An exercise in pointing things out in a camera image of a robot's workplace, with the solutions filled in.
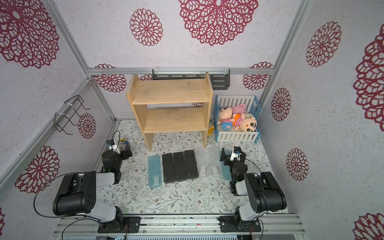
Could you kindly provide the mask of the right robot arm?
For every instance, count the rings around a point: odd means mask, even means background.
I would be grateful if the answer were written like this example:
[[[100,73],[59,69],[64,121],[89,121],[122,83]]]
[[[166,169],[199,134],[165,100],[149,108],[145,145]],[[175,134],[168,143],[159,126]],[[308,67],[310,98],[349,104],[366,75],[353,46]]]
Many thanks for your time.
[[[247,196],[249,201],[229,218],[220,218],[223,226],[238,229],[250,227],[267,212],[277,212],[287,207],[285,194],[271,172],[249,173],[247,155],[235,146],[231,154],[222,149],[220,161],[230,169],[230,191],[235,196]]]

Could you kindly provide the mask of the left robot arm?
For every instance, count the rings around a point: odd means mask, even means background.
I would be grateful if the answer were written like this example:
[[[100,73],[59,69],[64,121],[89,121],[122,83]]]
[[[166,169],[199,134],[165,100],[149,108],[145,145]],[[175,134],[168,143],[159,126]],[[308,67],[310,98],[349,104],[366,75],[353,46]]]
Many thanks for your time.
[[[99,233],[127,233],[129,224],[119,207],[97,200],[97,188],[117,185],[121,180],[123,160],[132,157],[131,147],[110,147],[102,154],[104,171],[66,175],[53,202],[56,216],[85,216],[99,223]]]

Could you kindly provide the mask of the black pencil case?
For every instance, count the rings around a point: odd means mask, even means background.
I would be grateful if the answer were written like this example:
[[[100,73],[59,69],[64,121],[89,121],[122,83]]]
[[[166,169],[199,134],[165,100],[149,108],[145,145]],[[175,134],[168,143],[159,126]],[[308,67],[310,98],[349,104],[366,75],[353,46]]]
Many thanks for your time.
[[[177,152],[173,154],[174,169],[176,174],[176,181],[182,182],[188,179],[186,162],[183,152]]]
[[[199,177],[199,172],[194,150],[184,151],[184,157],[188,180],[197,179]]]
[[[173,154],[163,154],[163,176],[165,184],[174,183],[176,181],[176,173],[174,166]]]

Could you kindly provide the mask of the teal pencil case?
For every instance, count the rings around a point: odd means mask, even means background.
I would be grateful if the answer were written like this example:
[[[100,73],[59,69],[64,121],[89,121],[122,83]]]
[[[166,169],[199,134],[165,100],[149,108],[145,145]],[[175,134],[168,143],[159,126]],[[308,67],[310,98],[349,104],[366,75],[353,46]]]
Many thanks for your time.
[[[230,166],[224,166],[223,163],[221,162],[221,167],[222,167],[222,177],[225,181],[230,181],[231,178],[231,172],[230,172]]]

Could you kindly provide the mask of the light teal case top shelf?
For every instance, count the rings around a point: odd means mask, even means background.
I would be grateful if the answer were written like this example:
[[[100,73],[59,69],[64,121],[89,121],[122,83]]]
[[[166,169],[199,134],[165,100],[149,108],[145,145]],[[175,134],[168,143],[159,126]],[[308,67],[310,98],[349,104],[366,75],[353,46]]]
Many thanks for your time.
[[[149,156],[148,158],[149,187],[158,188],[162,185],[161,159],[159,155]]]

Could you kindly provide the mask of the clear pencil case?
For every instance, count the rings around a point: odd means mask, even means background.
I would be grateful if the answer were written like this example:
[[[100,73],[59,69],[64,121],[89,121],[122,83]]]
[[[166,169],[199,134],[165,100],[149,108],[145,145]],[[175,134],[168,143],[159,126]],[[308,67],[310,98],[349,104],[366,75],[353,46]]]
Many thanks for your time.
[[[214,147],[207,148],[209,170],[213,178],[221,177],[221,162],[219,150]]]
[[[205,148],[196,148],[195,159],[197,162],[198,173],[200,178],[207,178],[210,176],[209,172],[209,162],[208,162],[208,153]]]

